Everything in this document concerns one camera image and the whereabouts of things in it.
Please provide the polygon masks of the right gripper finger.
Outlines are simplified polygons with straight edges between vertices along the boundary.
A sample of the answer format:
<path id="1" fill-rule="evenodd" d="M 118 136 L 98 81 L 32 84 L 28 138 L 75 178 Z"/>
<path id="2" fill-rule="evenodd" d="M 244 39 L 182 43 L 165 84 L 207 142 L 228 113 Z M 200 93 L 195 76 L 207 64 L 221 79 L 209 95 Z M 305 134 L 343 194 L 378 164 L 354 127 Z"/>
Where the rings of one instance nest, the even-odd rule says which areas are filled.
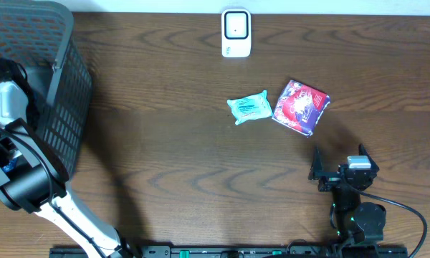
<path id="1" fill-rule="evenodd" d="M 362 143 L 358 146 L 358 153 L 359 153 L 360 156 L 365 156 L 368 159 L 368 161 L 369 161 L 369 163 L 371 165 L 370 169 L 374 173 L 379 172 L 380 168 L 378 167 L 378 165 L 376 164 L 376 162 L 371 158 L 371 156 L 368 154 L 368 151 L 365 149 L 365 147 L 364 147 L 364 145 Z"/>
<path id="2" fill-rule="evenodd" d="M 323 175 L 323 162 L 322 162 L 318 147 L 315 147 L 308 179 L 319 180 L 322 177 L 322 175 Z"/>

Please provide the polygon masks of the purple snack packet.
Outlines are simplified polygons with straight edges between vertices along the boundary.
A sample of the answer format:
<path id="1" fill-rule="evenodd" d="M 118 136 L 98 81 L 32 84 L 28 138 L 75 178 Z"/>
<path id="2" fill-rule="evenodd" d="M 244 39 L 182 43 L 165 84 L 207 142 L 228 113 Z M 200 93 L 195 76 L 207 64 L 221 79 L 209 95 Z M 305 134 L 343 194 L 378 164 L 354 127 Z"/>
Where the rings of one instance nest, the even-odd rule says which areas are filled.
<path id="1" fill-rule="evenodd" d="M 278 98 L 272 119 L 310 137 L 330 104 L 330 96 L 301 82 L 290 80 Z"/>

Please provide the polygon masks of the teal wet wipes packet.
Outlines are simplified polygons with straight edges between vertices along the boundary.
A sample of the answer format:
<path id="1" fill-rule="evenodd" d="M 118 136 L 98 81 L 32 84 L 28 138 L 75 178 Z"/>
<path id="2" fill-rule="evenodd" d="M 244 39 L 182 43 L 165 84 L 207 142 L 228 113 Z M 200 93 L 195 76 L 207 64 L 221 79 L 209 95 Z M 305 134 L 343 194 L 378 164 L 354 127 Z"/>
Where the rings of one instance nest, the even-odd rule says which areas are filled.
<path id="1" fill-rule="evenodd" d="M 240 99 L 227 100 L 226 103 L 231 108 L 231 113 L 236 119 L 235 125 L 240 125 L 248 120 L 258 120 L 272 116 L 266 90 Z"/>

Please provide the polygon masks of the blue biscuit packet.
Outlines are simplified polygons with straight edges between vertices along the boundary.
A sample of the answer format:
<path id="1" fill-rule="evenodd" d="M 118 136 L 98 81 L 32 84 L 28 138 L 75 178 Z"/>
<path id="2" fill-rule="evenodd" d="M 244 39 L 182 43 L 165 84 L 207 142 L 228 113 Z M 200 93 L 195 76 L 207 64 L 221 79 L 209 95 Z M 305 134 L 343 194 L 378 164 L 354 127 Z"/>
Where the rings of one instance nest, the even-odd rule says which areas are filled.
<path id="1" fill-rule="evenodd" d="M 9 163 L 5 166 L 3 166 L 1 169 L 4 173 L 8 173 L 10 171 L 13 171 L 16 168 L 18 158 L 14 158 L 9 161 Z"/>

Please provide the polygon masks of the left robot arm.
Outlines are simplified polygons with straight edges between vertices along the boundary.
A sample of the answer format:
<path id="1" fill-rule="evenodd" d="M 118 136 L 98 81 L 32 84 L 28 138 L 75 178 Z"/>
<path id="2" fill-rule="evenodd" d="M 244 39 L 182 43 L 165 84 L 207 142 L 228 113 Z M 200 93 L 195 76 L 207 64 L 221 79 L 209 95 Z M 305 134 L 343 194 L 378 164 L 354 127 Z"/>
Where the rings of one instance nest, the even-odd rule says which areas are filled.
<path id="1" fill-rule="evenodd" d="M 72 191 L 67 169 L 35 132 L 38 122 L 26 70 L 0 58 L 0 200 L 53 223 L 88 257 L 141 257 Z"/>

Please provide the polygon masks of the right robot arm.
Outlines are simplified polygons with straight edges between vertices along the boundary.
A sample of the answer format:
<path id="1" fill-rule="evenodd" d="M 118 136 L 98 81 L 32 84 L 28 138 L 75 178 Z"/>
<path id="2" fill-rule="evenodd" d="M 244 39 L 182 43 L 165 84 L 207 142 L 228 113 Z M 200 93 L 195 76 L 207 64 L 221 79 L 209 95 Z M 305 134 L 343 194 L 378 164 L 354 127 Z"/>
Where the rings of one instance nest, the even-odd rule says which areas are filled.
<path id="1" fill-rule="evenodd" d="M 347 157 L 347 162 L 333 172 L 324 170 L 322 156 L 317 148 L 314 150 L 308 178 L 318 182 L 318 191 L 333 196 L 330 223 L 340 237 L 340 242 L 332 245 L 335 257 L 379 256 L 376 244 L 383 240 L 386 209 L 360 198 L 378 171 L 363 145 L 358 146 L 358 155 Z"/>

